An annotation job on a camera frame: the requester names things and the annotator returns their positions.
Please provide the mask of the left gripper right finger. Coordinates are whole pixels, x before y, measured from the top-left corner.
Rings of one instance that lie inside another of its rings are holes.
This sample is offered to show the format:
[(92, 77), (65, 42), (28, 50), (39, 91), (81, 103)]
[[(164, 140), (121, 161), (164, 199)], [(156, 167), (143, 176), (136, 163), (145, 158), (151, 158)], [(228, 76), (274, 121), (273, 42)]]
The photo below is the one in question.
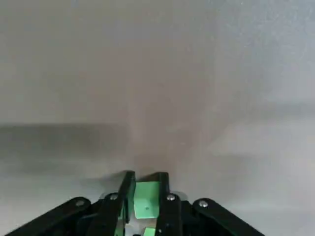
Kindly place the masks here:
[(261, 236), (263, 233), (209, 198), (190, 203), (171, 192), (169, 174), (155, 172), (144, 181), (156, 180), (159, 214), (157, 236)]

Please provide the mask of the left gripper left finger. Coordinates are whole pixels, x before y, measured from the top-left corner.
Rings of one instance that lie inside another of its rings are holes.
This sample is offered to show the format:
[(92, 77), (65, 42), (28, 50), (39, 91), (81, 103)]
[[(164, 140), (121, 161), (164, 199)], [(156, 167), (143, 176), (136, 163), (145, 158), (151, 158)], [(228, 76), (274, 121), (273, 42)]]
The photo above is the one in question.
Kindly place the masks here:
[(95, 203), (75, 197), (9, 232), (10, 236), (123, 236), (130, 221), (135, 172), (126, 171), (120, 188)]

